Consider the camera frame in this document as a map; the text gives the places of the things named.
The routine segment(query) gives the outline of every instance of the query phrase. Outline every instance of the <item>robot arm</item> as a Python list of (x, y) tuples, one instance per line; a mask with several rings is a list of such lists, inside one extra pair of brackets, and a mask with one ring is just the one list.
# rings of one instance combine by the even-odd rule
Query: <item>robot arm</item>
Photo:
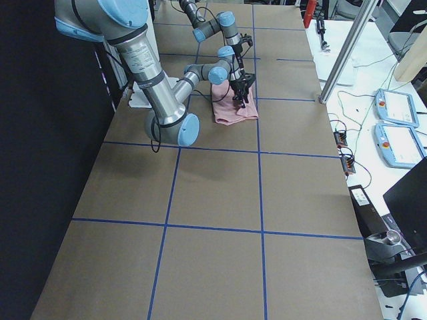
[(60, 33), (92, 42), (106, 39), (124, 58), (152, 106), (145, 121), (148, 136), (189, 146), (198, 136), (199, 119), (187, 112), (183, 101), (201, 80), (220, 84), (233, 66), (229, 57), (203, 67), (191, 65), (184, 78), (171, 88), (147, 40), (147, 10), (146, 0), (55, 0)]
[(234, 100), (238, 100), (242, 107), (248, 103), (249, 88), (255, 81), (255, 74), (246, 73), (243, 64), (243, 47), (247, 43), (249, 47), (253, 45), (252, 37), (242, 35), (238, 31), (236, 19), (231, 11), (218, 13), (210, 21), (206, 21), (200, 14), (195, 5), (195, 0), (179, 0), (179, 5), (193, 26), (193, 34), (197, 42), (205, 41), (207, 38), (222, 31), (227, 45), (234, 51), (234, 57), (238, 63), (239, 72), (233, 74), (230, 79), (230, 86), (234, 91)]

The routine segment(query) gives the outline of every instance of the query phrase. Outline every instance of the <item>white label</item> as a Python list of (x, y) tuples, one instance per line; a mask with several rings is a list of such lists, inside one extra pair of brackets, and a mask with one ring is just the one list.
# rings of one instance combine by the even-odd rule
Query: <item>white label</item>
[(369, 205), (369, 200), (368, 200), (368, 198), (366, 198), (365, 194), (363, 193), (363, 190), (353, 189), (352, 193), (353, 193), (354, 198), (358, 202), (359, 206)]
[(394, 158), (399, 163), (418, 163), (422, 156), (409, 128), (384, 127)]
[(387, 115), (391, 119), (413, 123), (408, 96), (399, 93), (384, 92)]
[(141, 73), (144, 69), (153, 65), (154, 59), (146, 45), (136, 49), (135, 51), (122, 52), (123, 58), (126, 60), (127, 65), (132, 73)]

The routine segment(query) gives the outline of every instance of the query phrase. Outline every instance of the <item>chair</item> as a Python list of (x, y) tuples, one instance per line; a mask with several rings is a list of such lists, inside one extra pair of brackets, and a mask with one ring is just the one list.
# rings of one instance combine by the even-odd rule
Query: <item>chair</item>
[[(374, 19), (378, 18), (380, 15), (380, 7), (382, 5), (382, 1), (379, 5), (377, 5), (372, 13), (372, 17)], [(353, 5), (346, 0), (338, 0), (332, 11), (332, 19), (336, 19), (336, 16), (343, 17), (345, 19), (354, 20), (358, 15), (360, 7), (357, 5)]]
[[(416, 15), (427, 15), (427, 11), (414, 11)], [(417, 40), (420, 35), (416, 32), (417, 28), (422, 27), (427, 24), (427, 20), (421, 21), (417, 23), (415, 26), (411, 28), (411, 30), (407, 32), (391, 32), (388, 35), (388, 43), (390, 44), (393, 52), (397, 56), (398, 60), (401, 60), (405, 53), (411, 48), (414, 44), (415, 40)]]

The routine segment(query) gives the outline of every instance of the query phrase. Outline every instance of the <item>folded cloth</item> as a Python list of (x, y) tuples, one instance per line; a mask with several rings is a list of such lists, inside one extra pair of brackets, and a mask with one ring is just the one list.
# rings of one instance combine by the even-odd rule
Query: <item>folded cloth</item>
[(252, 95), (252, 87), (249, 88), (249, 103), (245, 103), (246, 108), (241, 108), (240, 102), (233, 100), (234, 92), (232, 88), (228, 87), (228, 80), (225, 80), (221, 85), (212, 85), (211, 94), (212, 101), (217, 101), (212, 102), (216, 123), (232, 125), (247, 119), (258, 119), (254, 96)]

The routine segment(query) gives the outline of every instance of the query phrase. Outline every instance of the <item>white table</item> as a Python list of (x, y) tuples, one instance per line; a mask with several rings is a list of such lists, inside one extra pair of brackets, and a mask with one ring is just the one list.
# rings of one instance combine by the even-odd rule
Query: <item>white table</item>
[[(341, 50), (344, 40), (350, 30), (352, 22), (348, 21), (325, 21), (326, 34), (325, 40), (330, 45), (330, 55), (337, 56)], [(306, 30), (306, 34), (310, 43), (310, 49), (313, 56), (320, 53), (320, 38), (316, 33), (316, 22), (312, 21), (310, 27)], [(329, 113), (334, 113), (338, 119), (343, 121), (348, 129), (359, 129), (359, 125), (349, 120), (343, 115), (342, 108), (338, 100), (338, 92), (346, 91), (353, 95), (374, 95), (379, 88), (388, 88), (390, 71), (396, 64), (396, 58), (392, 55), (387, 42), (384, 40), (381, 32), (378, 30), (375, 23), (368, 23), (356, 48), (352, 53), (352, 63), (357, 65), (369, 65), (372, 62), (379, 61), (387, 56), (389, 58), (382, 62), (375, 63), (369, 67), (356, 68), (356, 81), (351, 87), (337, 86), (327, 103)], [(414, 98), (417, 111), (426, 111), (426, 107), (418, 96), (413, 86), (408, 83), (397, 82), (393, 77), (390, 81), (390, 89), (400, 87), (397, 91), (409, 93)], [(347, 133), (347, 142), (352, 151), (356, 151), (356, 160), (363, 164), (372, 174), (372, 182), (366, 192), (373, 202), (375, 208), (381, 216), (389, 213), (389, 210), (384, 202), (383, 194), (395, 184), (408, 170), (393, 169), (387, 167), (382, 160), (373, 140), (372, 130), (375, 124), (380, 122), (372, 106), (373, 97), (353, 97), (346, 93), (340, 93), (342, 105), (347, 116), (361, 123), (366, 116), (362, 130), (357, 143), (357, 131), (349, 131)], [(330, 119), (337, 117), (330, 114)], [(420, 115), (420, 127), (417, 129), (427, 133), (427, 115)], [(418, 135), (424, 146), (427, 146), (427, 136)], [(363, 168), (356, 164), (356, 174), (348, 178), (348, 186), (361, 184), (366, 186), (369, 182), (369, 175)], [(398, 314), (398, 308), (402, 305), (405, 296), (394, 298), (386, 298), (378, 288), (378, 297), (384, 318), (395, 319)], [(385, 308), (385, 305), (391, 305), (393, 308)], [(411, 296), (406, 306), (403, 319), (411, 319), (418, 317), (427, 319), (427, 295)]]

